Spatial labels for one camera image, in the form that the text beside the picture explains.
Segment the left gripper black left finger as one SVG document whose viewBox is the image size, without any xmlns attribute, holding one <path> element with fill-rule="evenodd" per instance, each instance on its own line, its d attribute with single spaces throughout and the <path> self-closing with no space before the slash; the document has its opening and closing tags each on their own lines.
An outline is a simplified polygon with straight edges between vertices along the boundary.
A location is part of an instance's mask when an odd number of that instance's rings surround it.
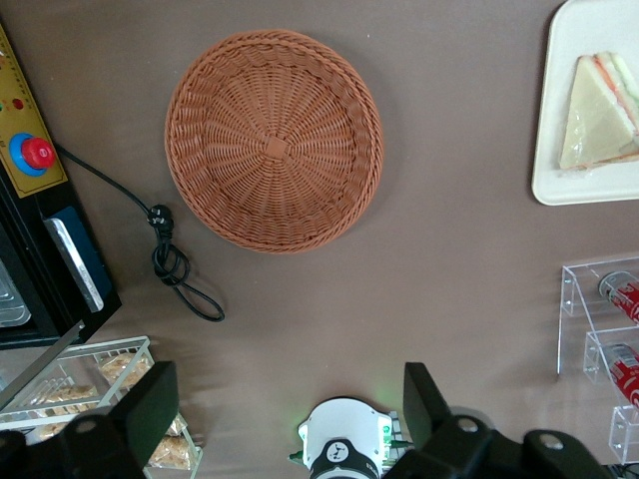
<svg viewBox="0 0 639 479">
<path fill-rule="evenodd" d="M 142 478 L 178 415 L 176 364 L 159 361 L 111 408 L 85 411 L 57 435 L 26 443 L 1 433 L 3 478 Z"/>
</svg>

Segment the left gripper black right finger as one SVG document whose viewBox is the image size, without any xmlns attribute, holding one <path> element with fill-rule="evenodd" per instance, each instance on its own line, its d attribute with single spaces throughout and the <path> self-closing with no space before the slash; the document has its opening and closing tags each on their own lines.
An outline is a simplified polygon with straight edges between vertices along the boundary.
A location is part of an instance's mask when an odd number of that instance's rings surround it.
<svg viewBox="0 0 639 479">
<path fill-rule="evenodd" d="M 387 478 L 609 478 L 585 445 L 556 430 L 515 442 L 479 418 L 454 414 L 426 366 L 404 366 L 403 413 L 413 446 Z"/>
</svg>

